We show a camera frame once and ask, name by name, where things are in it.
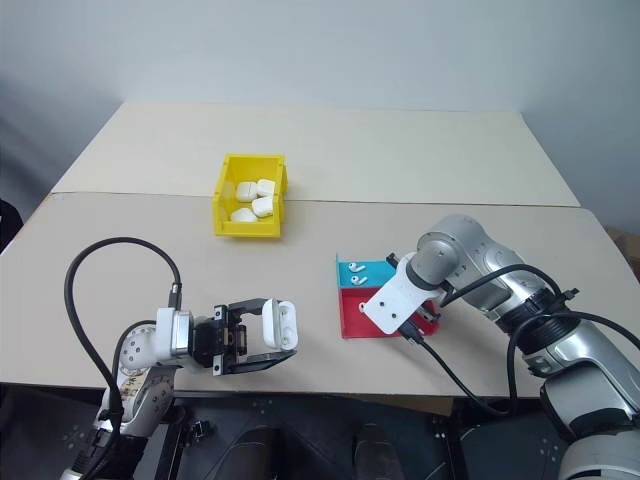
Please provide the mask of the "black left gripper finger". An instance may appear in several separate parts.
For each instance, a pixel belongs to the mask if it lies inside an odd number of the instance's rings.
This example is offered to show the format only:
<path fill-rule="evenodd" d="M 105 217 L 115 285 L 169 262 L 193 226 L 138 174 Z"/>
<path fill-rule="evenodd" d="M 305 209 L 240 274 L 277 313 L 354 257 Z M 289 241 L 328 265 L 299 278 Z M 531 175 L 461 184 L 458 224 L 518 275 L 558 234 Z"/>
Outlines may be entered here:
<path fill-rule="evenodd" d="M 240 355 L 229 353 L 223 359 L 223 375 L 236 375 L 262 371 L 295 356 L 296 350 L 267 352 L 257 355 Z"/>
<path fill-rule="evenodd" d="M 231 303 L 227 306 L 228 318 L 231 321 L 240 321 L 245 314 L 261 316 L 266 302 L 265 298 L 254 298 Z"/>

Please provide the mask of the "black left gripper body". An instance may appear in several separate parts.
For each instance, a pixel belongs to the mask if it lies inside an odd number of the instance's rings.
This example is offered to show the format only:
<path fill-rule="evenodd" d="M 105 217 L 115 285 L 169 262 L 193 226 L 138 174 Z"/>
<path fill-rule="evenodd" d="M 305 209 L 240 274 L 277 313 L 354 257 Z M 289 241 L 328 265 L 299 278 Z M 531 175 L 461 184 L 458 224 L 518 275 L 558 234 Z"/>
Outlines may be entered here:
<path fill-rule="evenodd" d="M 216 305 L 213 316 L 198 321 L 192 332 L 192 358 L 214 376 L 245 372 L 247 329 L 242 303 Z"/>

